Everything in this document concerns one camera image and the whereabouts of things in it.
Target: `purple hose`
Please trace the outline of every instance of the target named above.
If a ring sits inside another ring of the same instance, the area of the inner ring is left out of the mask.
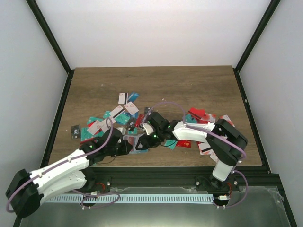
[[[116,193],[116,192],[108,192],[108,193],[102,193],[102,194],[97,194],[97,195],[91,195],[91,194],[85,194],[85,193],[81,193],[81,192],[79,192],[79,191],[77,191],[77,190],[72,190],[73,192],[76,192],[76,193],[78,193],[78,194],[81,194],[81,195],[83,195],[83,196],[86,196],[86,197],[99,197],[99,196],[107,196],[107,195],[117,195],[118,197],[114,200],[114,201],[112,201],[112,202],[109,202],[109,203],[106,203],[106,204],[104,204],[104,205],[102,205],[102,206],[96,206],[96,207],[90,207],[90,209],[98,209],[98,208],[102,208],[102,207],[108,207],[108,206],[110,206],[110,205],[113,205],[115,202],[117,202],[120,198],[121,198],[121,196],[120,196],[120,194],[119,193]],[[82,207],[86,207],[86,208],[88,208],[87,206],[85,206],[83,203],[84,203],[84,201],[86,200],[87,198],[83,198],[83,200],[81,201],[81,206]]]
[[[107,121],[108,119],[109,119],[109,122],[110,122],[110,131],[109,131],[109,135],[108,135],[107,139],[105,140],[105,142],[104,142],[99,148],[97,148],[97,149],[95,149],[95,150],[93,150],[93,151],[91,151],[91,152],[89,152],[89,153],[87,153],[87,154],[83,154],[83,155],[79,155],[79,156],[76,156],[76,157],[72,157],[71,160],[75,160],[75,159],[78,159],[78,158],[81,158],[81,157],[86,157],[86,156],[88,156],[88,155],[94,154],[94,153],[100,151],[100,150],[108,143],[108,141],[109,141],[109,139],[110,139],[110,137],[111,137],[111,135],[112,135],[112,132],[113,132],[113,123],[112,123],[111,119],[110,119],[110,118],[106,118],[105,121]],[[58,163],[58,164],[52,166],[51,168],[49,168],[49,169],[45,170],[44,172],[42,172],[42,175],[48,173],[49,171],[51,171],[51,170],[53,170],[53,169],[55,169],[55,168],[57,168],[57,167],[63,165],[64,163],[67,163],[67,162],[68,162],[68,160],[64,160],[64,161],[62,161],[62,162],[60,162],[60,163]],[[38,177],[39,177],[39,175],[34,176],[33,178],[29,179],[28,181],[26,181],[24,184],[22,184],[20,187],[18,187],[18,188],[12,193],[12,195],[11,195],[10,198],[8,199],[8,201],[7,201],[7,203],[6,203],[6,207],[5,207],[5,208],[6,208],[6,211],[7,211],[8,213],[14,213],[14,210],[10,210],[10,209],[9,209],[9,205],[10,205],[11,201],[13,200],[13,198],[19,193],[19,191],[21,191],[25,186],[27,186],[29,183],[33,182],[33,181],[34,181],[35,179],[37,179]]]
[[[241,154],[243,154],[243,157],[240,158],[240,160],[246,158],[246,153],[244,152],[244,150],[242,150],[241,148],[239,148],[237,145],[235,145],[235,144],[229,142],[228,140],[223,139],[221,136],[219,136],[219,135],[217,135],[217,134],[214,134],[214,133],[211,132],[211,131],[208,131],[208,130],[205,130],[205,129],[201,129],[201,128],[196,128],[196,127],[194,127],[194,126],[189,126],[188,124],[186,124],[186,122],[185,122],[185,110],[182,108],[182,106],[180,106],[179,104],[174,103],[174,102],[161,102],[161,103],[158,103],[158,104],[154,105],[154,106],[146,113],[146,115],[144,116],[144,118],[143,118],[143,120],[142,120],[142,122],[141,122],[141,125],[146,121],[146,118],[147,118],[147,116],[149,115],[149,113],[150,113],[156,106],[159,106],[159,105],[162,105],[162,104],[173,104],[173,105],[178,106],[178,107],[183,111],[182,121],[183,121],[183,123],[186,125],[187,128],[199,130],[199,131],[205,132],[205,133],[207,133],[207,134],[210,134],[211,136],[216,137],[217,139],[223,141],[224,143],[227,143],[227,144],[230,145],[231,147],[233,147],[233,148],[237,149],[239,152],[241,152]]]
[[[247,193],[248,193],[248,182],[247,182],[246,177],[244,176],[243,173],[241,173],[241,172],[238,171],[238,170],[234,170],[234,172],[240,174],[240,175],[243,177],[243,179],[244,179],[244,181],[245,181],[245,186],[246,186],[246,187],[245,187],[245,194],[244,194],[243,198],[240,199],[239,202],[237,202],[237,203],[235,203],[235,204],[233,204],[233,205],[231,205],[231,206],[225,207],[226,209],[227,209],[227,208],[232,208],[232,207],[235,207],[235,206],[240,205],[240,204],[246,199],[246,196],[247,196]]]

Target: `purple cable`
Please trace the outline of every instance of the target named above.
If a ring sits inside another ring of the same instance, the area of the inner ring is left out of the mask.
[[[72,191],[73,191],[73,192],[76,192],[76,193],[78,193],[78,194],[81,194],[81,195],[83,195],[83,196],[86,196],[86,197],[100,197],[100,196],[107,196],[107,195],[117,195],[117,196],[118,196],[118,197],[117,197],[114,201],[112,201],[112,202],[106,203],[106,204],[104,204],[104,205],[102,205],[102,206],[90,207],[90,209],[98,209],[98,208],[102,208],[102,207],[108,207],[108,206],[110,206],[110,205],[113,205],[115,202],[117,202],[117,201],[121,198],[120,194],[119,194],[119,193],[116,193],[116,192],[108,192],[108,193],[103,193],[103,194],[91,195],[91,194],[85,194],[85,193],[79,192],[79,191],[77,191],[77,190],[72,190]],[[81,206],[82,206],[83,208],[85,208],[85,207],[88,208],[87,206],[84,205],[84,201],[87,199],[86,197],[83,197],[83,199],[82,199],[82,201],[81,201]]]
[[[232,207],[235,207],[235,206],[238,206],[239,204],[241,204],[241,203],[246,199],[246,196],[247,196],[247,193],[248,193],[248,182],[247,182],[247,179],[246,179],[246,177],[244,176],[244,174],[241,173],[241,172],[238,171],[238,170],[234,170],[233,172],[238,173],[238,174],[240,174],[240,175],[243,177],[243,179],[244,179],[244,181],[245,181],[245,186],[246,186],[246,187],[245,187],[245,194],[244,194],[243,198],[240,199],[239,202],[237,202],[237,203],[235,203],[235,204],[233,204],[233,205],[231,205],[231,206],[225,207],[226,209],[227,209],[227,208],[232,208]]]
[[[104,142],[99,148],[97,148],[97,149],[95,149],[95,150],[93,150],[93,151],[91,151],[91,152],[89,152],[89,153],[87,153],[87,154],[83,154],[83,155],[79,155],[79,156],[76,156],[76,157],[72,157],[72,158],[71,158],[71,161],[72,161],[72,160],[75,160],[75,159],[78,159],[78,158],[81,158],[81,157],[86,157],[86,156],[88,156],[88,155],[94,154],[94,153],[100,151],[100,150],[108,143],[108,141],[109,141],[109,139],[110,139],[110,137],[111,137],[111,135],[112,135],[112,132],[113,132],[113,123],[112,123],[111,119],[110,119],[110,118],[106,118],[105,121],[107,121],[108,119],[109,119],[109,122],[110,122],[110,131],[109,131],[109,135],[108,135],[107,139],[105,140],[105,142]],[[67,162],[68,162],[68,160],[66,159],[66,160],[64,160],[64,161],[62,161],[62,162],[60,162],[60,163],[54,165],[53,167],[51,167],[51,168],[45,170],[44,172],[42,172],[42,175],[44,175],[44,174],[46,174],[46,173],[52,171],[53,169],[55,169],[55,168],[57,168],[57,167],[59,167],[59,166],[65,164],[65,163],[67,163]],[[18,187],[18,188],[12,193],[12,195],[11,195],[10,198],[8,199],[8,201],[7,201],[7,203],[6,203],[6,206],[5,206],[6,211],[7,211],[8,213],[14,213],[14,210],[10,210],[10,209],[9,209],[9,205],[10,205],[11,201],[13,200],[13,198],[14,198],[14,197],[15,197],[15,196],[16,196],[16,195],[17,195],[25,186],[27,186],[29,183],[33,182],[33,181],[34,181],[35,179],[37,179],[37,178],[39,178],[39,175],[34,176],[33,178],[29,179],[28,181],[26,181],[24,184],[22,184],[20,187]]]
[[[202,131],[202,132],[205,132],[207,134],[210,134],[211,136],[213,137],[216,137],[217,139],[223,141],[224,143],[230,145],[231,147],[237,149],[239,152],[241,152],[241,154],[243,154],[243,157],[240,158],[240,160],[242,159],[245,159],[246,158],[246,153],[244,152],[244,150],[242,150],[241,148],[239,148],[237,145],[229,142],[228,140],[225,140],[223,139],[221,136],[211,132],[211,131],[208,131],[208,130],[205,130],[205,129],[201,129],[201,128],[197,128],[197,127],[194,127],[194,126],[189,126],[188,124],[186,124],[185,122],[185,110],[182,108],[182,106],[180,106],[179,104],[177,103],[174,103],[174,102],[161,102],[161,103],[158,103],[156,105],[154,105],[147,113],[146,115],[144,116],[142,122],[141,122],[141,125],[146,121],[146,117],[150,114],[150,112],[156,107],[156,106],[159,106],[159,105],[162,105],[162,104],[173,104],[173,105],[176,105],[178,106],[182,111],[183,111],[183,117],[182,117],[182,121],[183,123],[186,125],[187,128],[190,128],[190,129],[195,129],[195,130],[199,130],[199,131]]]

